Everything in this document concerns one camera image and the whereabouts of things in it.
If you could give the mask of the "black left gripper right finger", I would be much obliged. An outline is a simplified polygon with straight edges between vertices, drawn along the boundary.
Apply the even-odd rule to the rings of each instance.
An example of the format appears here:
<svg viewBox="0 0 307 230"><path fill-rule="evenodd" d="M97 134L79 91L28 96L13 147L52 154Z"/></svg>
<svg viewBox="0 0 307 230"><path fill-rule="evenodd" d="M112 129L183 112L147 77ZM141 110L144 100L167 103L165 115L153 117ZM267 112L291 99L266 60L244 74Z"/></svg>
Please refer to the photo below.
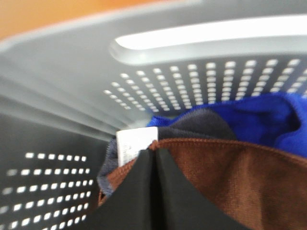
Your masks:
<svg viewBox="0 0 307 230"><path fill-rule="evenodd" d="M187 180L167 149L155 151L167 230L246 230Z"/></svg>

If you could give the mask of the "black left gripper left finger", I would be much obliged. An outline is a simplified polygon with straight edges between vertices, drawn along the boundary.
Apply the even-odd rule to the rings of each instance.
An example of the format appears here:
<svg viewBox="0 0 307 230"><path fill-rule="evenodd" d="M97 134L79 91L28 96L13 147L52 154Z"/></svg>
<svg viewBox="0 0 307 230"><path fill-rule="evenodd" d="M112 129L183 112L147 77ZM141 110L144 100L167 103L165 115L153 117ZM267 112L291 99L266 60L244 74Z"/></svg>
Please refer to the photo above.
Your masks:
<svg viewBox="0 0 307 230"><path fill-rule="evenodd" d="M83 222L83 229L160 229L160 185L152 151L141 151L119 187Z"/></svg>

